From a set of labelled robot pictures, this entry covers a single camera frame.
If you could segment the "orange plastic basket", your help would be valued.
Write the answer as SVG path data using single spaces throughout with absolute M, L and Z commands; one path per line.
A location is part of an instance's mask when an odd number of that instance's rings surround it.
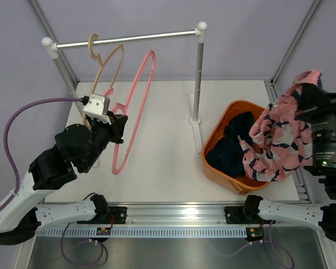
M 258 191 L 269 184 L 247 176 L 242 163 L 244 154 L 238 140 L 240 137 L 252 146 L 255 152 L 263 152 L 249 136 L 251 126 L 263 110 L 263 107 L 249 101 L 232 102 L 203 147 L 202 161 L 205 176 L 235 194 L 243 195 Z

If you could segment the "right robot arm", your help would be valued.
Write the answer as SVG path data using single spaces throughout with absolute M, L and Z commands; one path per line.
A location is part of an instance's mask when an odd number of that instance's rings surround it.
M 319 176 L 328 197 L 334 202 L 325 206 L 295 206 L 249 195 L 242 208 L 248 222 L 283 221 L 322 232 L 336 242 L 336 92 L 318 85 L 303 84 L 296 116 L 311 124 L 312 165 L 304 168 Z

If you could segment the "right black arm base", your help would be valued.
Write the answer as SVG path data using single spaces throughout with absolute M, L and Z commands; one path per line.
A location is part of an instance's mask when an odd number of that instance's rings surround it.
M 247 219 L 242 212 L 243 206 L 226 206 L 224 207 L 224 216 L 226 224 L 260 224 L 258 220 Z

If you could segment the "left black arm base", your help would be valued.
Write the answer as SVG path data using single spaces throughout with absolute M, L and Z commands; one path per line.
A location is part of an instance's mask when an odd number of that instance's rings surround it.
M 113 224 L 125 224 L 126 218 L 127 218 L 127 207 L 124 206 L 110 206 L 109 207 L 110 212 L 104 217 L 95 217 L 92 220 L 89 221 L 78 221 L 77 224 L 105 224 L 110 225 L 111 221 L 113 221 Z

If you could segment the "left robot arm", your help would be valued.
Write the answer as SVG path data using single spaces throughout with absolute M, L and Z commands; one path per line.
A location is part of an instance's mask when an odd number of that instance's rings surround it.
M 0 245 L 16 245 L 51 226 L 77 222 L 102 224 L 110 217 L 105 197 L 64 206 L 43 207 L 45 197 L 88 173 L 109 143 L 123 143 L 128 116 L 108 112 L 110 123 L 92 120 L 93 126 L 72 124 L 55 135 L 55 145 L 42 152 L 29 166 L 18 192 L 0 212 Z

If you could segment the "navy blue shorts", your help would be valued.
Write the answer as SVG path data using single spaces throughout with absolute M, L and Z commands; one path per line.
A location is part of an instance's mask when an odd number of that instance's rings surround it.
M 240 113 L 231 119 L 223 129 L 223 137 L 206 155 L 207 163 L 232 178 L 245 175 L 242 159 L 244 157 L 240 142 L 253 145 L 249 131 L 253 126 L 252 112 Z

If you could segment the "pink shark print shorts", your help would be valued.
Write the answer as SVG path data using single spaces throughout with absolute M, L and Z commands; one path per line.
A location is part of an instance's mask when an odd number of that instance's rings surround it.
M 279 182 L 301 166 L 312 165 L 312 136 L 308 123 L 295 116 L 304 86 L 321 86 L 321 71 L 299 74 L 278 100 L 270 103 L 249 131 L 263 152 L 257 153 L 241 139 L 246 176 L 259 182 Z

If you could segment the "white clothes rack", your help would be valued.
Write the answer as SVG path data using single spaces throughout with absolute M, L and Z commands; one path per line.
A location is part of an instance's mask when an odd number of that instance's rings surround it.
M 94 80 L 94 86 L 93 89 L 95 89 L 96 84 L 98 83 L 98 80 L 101 76 L 101 71 L 103 68 L 106 66 L 107 62 L 110 60 L 110 57 L 117 51 L 121 50 L 122 51 L 122 56 L 121 60 L 119 63 L 119 67 L 116 71 L 116 74 L 118 74 L 120 66 L 122 65 L 122 61 L 124 58 L 124 48 L 123 44 L 124 43 L 130 43 L 130 42 L 139 42 L 139 41 L 149 41 L 149 40 L 156 40 L 156 39 L 169 39 L 169 38 L 183 38 L 183 37 L 189 37 L 189 36 L 195 36 L 197 37 L 198 41 L 198 50 L 197 50 L 197 67 L 196 67 L 196 74 L 195 74 L 195 89 L 194 93 L 191 92 L 189 94 L 189 104 L 190 104 L 190 124 L 193 129 L 193 135 L 194 135 L 194 142 L 195 142 L 195 150 L 196 153 L 200 154 L 203 151 L 203 145 L 202 145 L 202 136 L 201 136 L 201 131 L 200 131 L 200 117 L 199 117 L 199 102 L 200 102 L 200 88 L 201 88 L 201 82 L 202 82 L 202 63 L 203 63 L 203 51 L 204 51 L 204 42 L 205 42 L 205 34 L 206 34 L 206 29 L 207 29 L 207 23 L 206 22 L 200 22 L 195 30 L 189 30 L 189 31 L 179 31 L 179 32 L 174 32 L 174 33 L 162 33 L 162 34 L 152 34 L 152 35 L 144 35 L 144 36 L 133 36 L 133 37 L 126 37 L 126 38 L 116 38 L 116 39 L 106 39 L 106 40 L 99 40 L 98 36 L 96 34 L 93 34 L 91 38 L 89 38 L 88 41 L 86 42 L 79 42 L 79 43 L 68 43 L 68 44 L 58 44 L 56 42 L 53 42 L 53 40 L 50 37 L 44 37 L 41 40 L 41 44 L 44 46 L 48 54 L 50 55 L 50 58 L 54 60 L 55 62 L 58 63 L 59 60 L 59 51 L 65 50 L 65 49 L 75 49 L 75 48 L 84 48 L 88 47 L 90 57 L 99 63 L 99 71 L 98 75 L 96 76 L 97 78 Z M 101 46 L 101 45 L 110 45 L 110 44 L 119 44 L 117 46 L 117 49 L 114 49 L 112 53 L 109 54 L 106 60 L 102 61 L 100 54 L 95 54 L 92 50 L 93 46 Z M 136 120 L 136 125 L 134 126 L 134 130 L 131 136 L 130 143 L 128 145 L 126 155 L 120 165 L 120 167 L 116 167 L 117 165 L 117 158 L 118 158 L 118 153 L 119 153 L 119 146 L 116 145 L 114 148 L 114 155 L 113 155 L 113 162 L 112 162 L 112 173 L 113 174 L 118 174 L 124 167 L 128 155 L 130 153 L 134 138 L 137 133 L 138 125 L 141 120 L 141 114 L 143 112 L 143 108 L 146 102 L 146 97 L 148 95 L 148 90 L 150 83 L 153 78 L 153 73 L 155 70 L 155 64 L 156 64 L 156 58 L 155 54 L 153 51 L 149 52 L 145 58 L 145 60 L 142 62 L 141 67 L 139 68 L 139 72 L 136 75 L 135 80 L 133 81 L 132 89 L 129 92 L 129 95 L 127 97 L 127 102 L 126 104 L 120 104 L 117 103 L 115 105 L 114 109 L 121 110 L 123 113 L 128 111 L 129 107 L 129 102 L 131 99 L 131 96 L 133 95 L 133 91 L 135 89 L 136 84 L 138 83 L 139 77 L 143 72 L 143 68 L 145 67 L 147 61 L 149 60 L 148 58 L 152 58 L 152 69 L 151 69 L 151 74 L 148 80 L 147 88 L 146 88 L 146 93 L 145 96 L 142 100 L 142 105 L 139 111 L 139 114 L 137 116 Z

